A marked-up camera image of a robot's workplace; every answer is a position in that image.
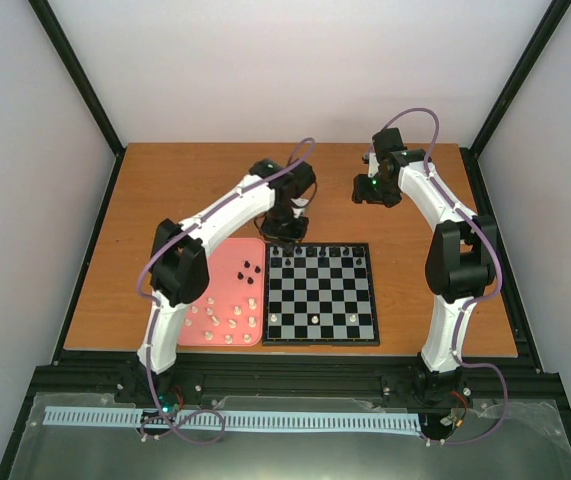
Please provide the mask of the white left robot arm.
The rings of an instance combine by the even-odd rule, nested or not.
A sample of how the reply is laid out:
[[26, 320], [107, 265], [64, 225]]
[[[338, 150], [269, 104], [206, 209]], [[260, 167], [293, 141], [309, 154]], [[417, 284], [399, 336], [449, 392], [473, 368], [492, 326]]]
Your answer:
[[298, 159], [282, 167], [270, 159], [255, 163], [237, 185], [201, 212], [156, 228], [151, 257], [136, 283], [151, 302], [144, 339], [137, 351], [145, 370], [137, 388], [151, 402], [166, 400], [173, 378], [166, 372], [188, 308], [209, 285], [208, 260], [216, 248], [247, 222], [263, 216], [261, 234], [271, 242], [293, 244], [308, 229], [303, 195], [316, 185], [311, 165]]

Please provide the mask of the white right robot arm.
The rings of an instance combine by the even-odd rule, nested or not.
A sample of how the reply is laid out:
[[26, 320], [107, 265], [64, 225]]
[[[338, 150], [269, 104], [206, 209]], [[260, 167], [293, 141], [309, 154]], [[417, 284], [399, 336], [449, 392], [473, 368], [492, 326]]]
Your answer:
[[412, 392], [419, 403], [435, 406], [458, 386], [469, 321], [498, 274], [497, 225], [464, 205], [442, 180], [430, 155], [407, 148], [397, 128], [375, 133], [363, 162], [368, 172], [354, 178], [352, 201], [391, 208], [407, 197], [432, 231], [425, 278], [434, 306]]

